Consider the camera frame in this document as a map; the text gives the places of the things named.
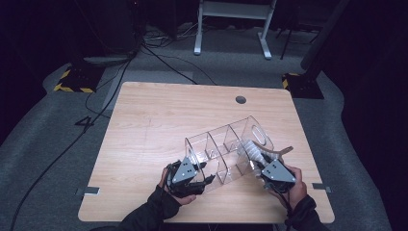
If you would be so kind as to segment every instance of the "clear plastic container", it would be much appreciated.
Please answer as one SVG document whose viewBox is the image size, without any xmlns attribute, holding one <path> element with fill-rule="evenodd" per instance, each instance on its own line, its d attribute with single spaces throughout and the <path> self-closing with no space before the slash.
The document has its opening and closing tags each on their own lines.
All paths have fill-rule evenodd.
<svg viewBox="0 0 408 231">
<path fill-rule="evenodd" d="M 186 155 L 198 166 L 192 181 L 203 181 L 215 175 L 213 183 L 206 186 L 205 192 L 208 192 L 252 172 L 254 164 L 242 148 L 246 141 L 255 141 L 273 150 L 269 136 L 253 116 L 186 138 Z"/>
</svg>

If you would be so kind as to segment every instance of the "gray mat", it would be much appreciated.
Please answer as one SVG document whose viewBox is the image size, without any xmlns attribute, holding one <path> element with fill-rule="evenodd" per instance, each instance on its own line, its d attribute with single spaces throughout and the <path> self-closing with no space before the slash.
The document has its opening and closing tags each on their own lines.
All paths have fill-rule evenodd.
<svg viewBox="0 0 408 231">
<path fill-rule="evenodd" d="M 192 79 L 192 72 L 181 71 L 182 74 Z M 109 89 L 108 95 L 103 103 L 104 108 L 111 100 L 117 85 L 119 84 L 120 76 L 116 76 Z M 191 84 L 191 81 L 182 75 L 172 71 L 147 71 L 147 70 L 126 70 L 120 82 L 150 82 L 150 83 L 171 83 L 171 84 Z M 119 90 L 116 92 L 114 98 L 109 103 L 107 110 L 113 110 L 117 100 Z"/>
<path fill-rule="evenodd" d="M 260 53 L 255 33 L 211 31 L 205 34 L 201 56 L 192 53 L 195 38 L 173 42 L 153 49 L 158 55 L 174 56 L 197 64 L 221 86 L 252 88 L 280 88 L 281 75 L 302 73 L 301 57 L 307 45 L 290 44 L 284 60 L 279 60 L 285 35 L 274 38 L 268 33 L 267 41 L 272 60 L 266 61 Z M 191 64 L 177 59 L 163 58 L 177 70 L 193 76 L 198 84 L 211 85 L 208 77 Z M 48 94 L 19 122 L 0 147 L 0 230 L 10 229 L 13 214 L 24 193 L 43 170 L 80 134 L 83 127 L 75 122 L 91 116 L 103 108 L 115 88 L 108 82 L 117 73 L 118 66 L 107 68 L 98 92 L 72 93 L 52 91 L 66 68 L 62 66 L 44 81 Z M 184 77 L 172 72 L 156 57 L 139 53 L 129 64 L 124 81 L 190 84 Z M 295 99 L 294 104 L 306 137 L 315 157 L 323 183 L 333 190 L 329 199 L 336 220 L 327 224 L 331 230 L 391 230 L 378 189 L 362 166 L 345 133 L 341 112 L 343 96 L 324 75 L 318 77 L 324 100 Z M 117 224 L 117 222 L 82 222 L 78 219 L 81 197 L 76 190 L 88 184 L 100 145 L 109 124 L 112 111 L 104 113 L 86 134 L 39 181 L 23 204 L 17 217 L 18 230 L 90 230 Z M 207 231 L 215 224 L 166 224 L 163 230 Z M 265 224 L 221 224 L 217 231 L 258 230 L 270 231 Z"/>
</svg>

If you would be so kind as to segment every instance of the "wooden table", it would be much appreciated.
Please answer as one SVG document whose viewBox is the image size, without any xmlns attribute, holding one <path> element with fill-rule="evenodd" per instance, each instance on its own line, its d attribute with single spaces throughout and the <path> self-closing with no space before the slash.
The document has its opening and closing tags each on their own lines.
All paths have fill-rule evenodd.
<svg viewBox="0 0 408 231">
<path fill-rule="evenodd" d="M 236 102 L 244 96 L 246 103 Z M 286 90 L 128 82 L 122 85 L 79 211 L 82 221 L 121 221 L 143 204 L 163 168 L 186 155 L 185 138 L 254 116 L 275 149 L 293 146 L 285 163 L 300 167 L 322 222 L 334 214 L 291 95 Z M 204 193 L 166 222 L 283 222 L 286 210 L 247 174 Z"/>
</svg>

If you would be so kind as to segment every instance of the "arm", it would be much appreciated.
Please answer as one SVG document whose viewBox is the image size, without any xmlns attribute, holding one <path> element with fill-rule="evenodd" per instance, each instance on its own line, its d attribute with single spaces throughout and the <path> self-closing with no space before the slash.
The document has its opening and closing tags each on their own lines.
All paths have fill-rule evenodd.
<svg viewBox="0 0 408 231">
<path fill-rule="evenodd" d="M 327 229 L 321 222 L 318 213 L 316 212 L 315 200 L 307 194 L 306 184 L 302 181 L 302 172 L 299 168 L 288 167 L 296 178 L 294 186 L 289 190 L 289 193 L 282 194 L 292 208 L 292 213 L 288 214 L 288 219 L 285 220 L 287 226 L 293 226 L 298 231 L 325 231 Z M 283 206 L 286 207 L 284 199 L 273 190 L 269 193 L 275 195 Z"/>
<path fill-rule="evenodd" d="M 164 219 L 174 217 L 182 205 L 190 204 L 195 195 L 178 198 L 167 193 L 163 188 L 167 169 L 162 173 L 162 180 L 156 190 L 149 196 L 147 202 L 130 213 L 116 228 L 117 231 L 150 231 L 157 230 Z"/>
</svg>

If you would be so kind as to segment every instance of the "person's right hand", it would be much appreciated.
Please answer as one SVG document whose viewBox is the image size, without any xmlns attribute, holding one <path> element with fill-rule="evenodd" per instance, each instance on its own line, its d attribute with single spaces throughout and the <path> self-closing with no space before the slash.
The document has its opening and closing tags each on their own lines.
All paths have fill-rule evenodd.
<svg viewBox="0 0 408 231">
<path fill-rule="evenodd" d="M 307 188 L 306 188 L 306 184 L 302 181 L 302 171 L 297 167 L 290 167 L 287 165 L 285 166 L 294 173 L 296 182 L 294 183 L 294 186 L 289 190 L 290 200 L 288 200 L 287 193 L 282 193 L 282 194 L 285 197 L 285 199 L 289 202 L 289 204 L 291 205 L 292 210 L 294 210 L 297 203 L 307 195 Z M 283 199 L 278 193 L 276 193 L 274 190 L 268 190 L 268 192 L 276 196 L 281 202 L 281 204 L 286 208 L 285 202 L 283 201 Z"/>
<path fill-rule="evenodd" d="M 163 172 L 162 172 L 162 179 L 159 182 L 159 186 L 161 188 L 164 188 L 166 192 L 168 192 L 168 188 L 165 185 L 165 178 L 166 178 L 167 171 L 168 171 L 168 169 L 165 167 L 163 169 Z M 183 197 L 183 198 L 179 198 L 179 197 L 174 196 L 174 195 L 172 195 L 172 197 L 175 200 L 177 200 L 177 202 L 179 202 L 179 204 L 181 204 L 181 205 L 188 205 L 188 204 L 192 203 L 193 201 L 195 201 L 195 199 L 196 199 L 196 195 L 194 195 L 194 194 L 188 195 L 188 196 Z"/>
</svg>

